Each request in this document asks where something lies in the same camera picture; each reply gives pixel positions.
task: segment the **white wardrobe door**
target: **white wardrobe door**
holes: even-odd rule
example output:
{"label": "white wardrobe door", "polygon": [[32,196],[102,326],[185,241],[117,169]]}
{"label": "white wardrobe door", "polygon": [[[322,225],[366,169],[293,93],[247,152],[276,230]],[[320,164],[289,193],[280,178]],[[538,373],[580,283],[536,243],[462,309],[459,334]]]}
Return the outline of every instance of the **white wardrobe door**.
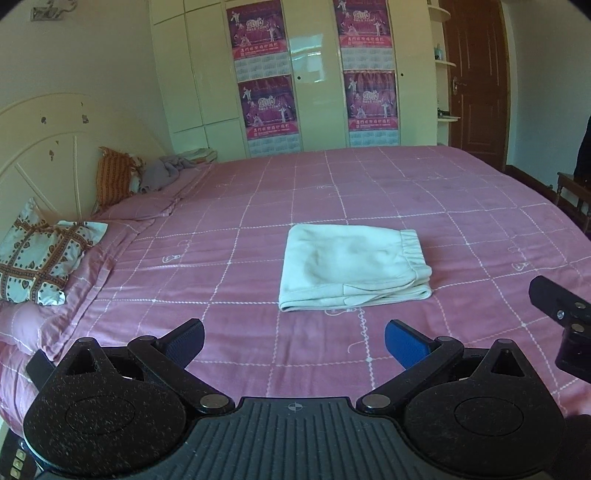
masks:
{"label": "white wardrobe door", "polygon": [[284,0],[304,151],[347,146],[343,73],[332,1]]}

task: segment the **wooden door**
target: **wooden door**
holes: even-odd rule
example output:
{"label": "wooden door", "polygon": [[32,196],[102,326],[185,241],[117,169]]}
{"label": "wooden door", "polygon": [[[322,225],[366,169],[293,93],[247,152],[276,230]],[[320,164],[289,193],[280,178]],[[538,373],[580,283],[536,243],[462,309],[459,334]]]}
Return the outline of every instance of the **wooden door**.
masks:
{"label": "wooden door", "polygon": [[440,0],[450,69],[450,146],[497,170],[506,163],[509,90],[505,25],[498,0]]}

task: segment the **wall shelf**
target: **wall shelf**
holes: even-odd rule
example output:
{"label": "wall shelf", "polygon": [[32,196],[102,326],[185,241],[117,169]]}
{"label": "wall shelf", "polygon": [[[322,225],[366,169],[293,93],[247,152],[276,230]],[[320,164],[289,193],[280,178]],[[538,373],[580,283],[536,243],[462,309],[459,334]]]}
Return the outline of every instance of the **wall shelf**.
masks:
{"label": "wall shelf", "polygon": [[440,116],[437,117],[437,122],[449,124],[451,122],[457,122],[460,119],[458,116]]}
{"label": "wall shelf", "polygon": [[431,21],[433,22],[447,22],[451,17],[451,13],[447,10],[436,7],[435,5],[428,5],[429,7],[429,16],[431,17]]}
{"label": "wall shelf", "polygon": [[441,65],[442,67],[457,67],[455,63],[445,60],[435,60],[436,65]]}

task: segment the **ridged black surface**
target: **ridged black surface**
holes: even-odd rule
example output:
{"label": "ridged black surface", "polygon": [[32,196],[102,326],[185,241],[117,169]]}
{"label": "ridged black surface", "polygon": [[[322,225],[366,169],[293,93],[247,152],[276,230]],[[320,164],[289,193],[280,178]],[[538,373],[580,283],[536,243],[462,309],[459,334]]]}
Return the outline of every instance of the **ridged black surface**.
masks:
{"label": "ridged black surface", "polygon": [[[57,478],[43,476],[43,480]],[[406,446],[389,420],[356,413],[346,398],[247,398],[232,414],[199,421],[185,444],[169,458],[127,478],[457,480],[460,477],[439,472],[423,462]],[[536,475],[530,480],[548,478]]]}

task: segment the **blue gripper pad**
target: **blue gripper pad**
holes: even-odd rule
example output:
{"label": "blue gripper pad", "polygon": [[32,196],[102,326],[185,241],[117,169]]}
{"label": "blue gripper pad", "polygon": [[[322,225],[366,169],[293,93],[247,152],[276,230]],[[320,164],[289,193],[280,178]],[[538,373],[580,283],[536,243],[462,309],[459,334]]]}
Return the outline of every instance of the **blue gripper pad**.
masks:
{"label": "blue gripper pad", "polygon": [[386,348],[405,369],[411,368],[433,351],[435,342],[398,320],[392,320],[385,329]]}

